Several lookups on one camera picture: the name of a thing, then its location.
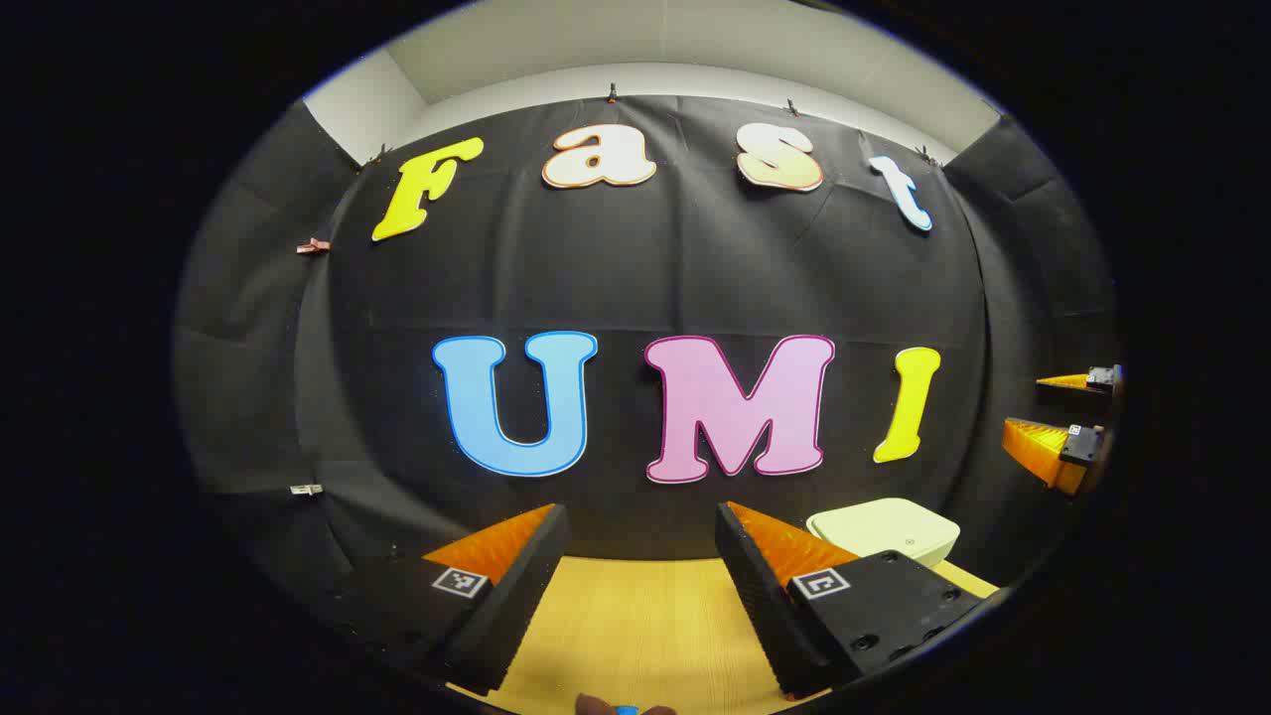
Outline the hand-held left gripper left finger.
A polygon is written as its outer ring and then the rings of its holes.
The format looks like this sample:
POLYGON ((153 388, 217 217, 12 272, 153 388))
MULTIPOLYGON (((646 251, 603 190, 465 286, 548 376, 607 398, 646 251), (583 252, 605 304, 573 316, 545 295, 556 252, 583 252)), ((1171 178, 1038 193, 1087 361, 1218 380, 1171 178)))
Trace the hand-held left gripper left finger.
POLYGON ((486 696, 502 686, 568 538, 567 507, 549 503, 423 555, 369 560, 313 610, 390 668, 486 696))

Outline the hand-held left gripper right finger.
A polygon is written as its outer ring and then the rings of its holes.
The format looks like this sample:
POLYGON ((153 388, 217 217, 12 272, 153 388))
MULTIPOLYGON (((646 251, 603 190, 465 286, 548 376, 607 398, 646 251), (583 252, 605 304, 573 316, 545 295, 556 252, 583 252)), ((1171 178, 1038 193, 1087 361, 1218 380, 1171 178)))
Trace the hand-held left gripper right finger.
POLYGON ((885 671, 982 603, 895 549, 859 556, 733 500, 716 507, 714 544, 791 698, 885 671))

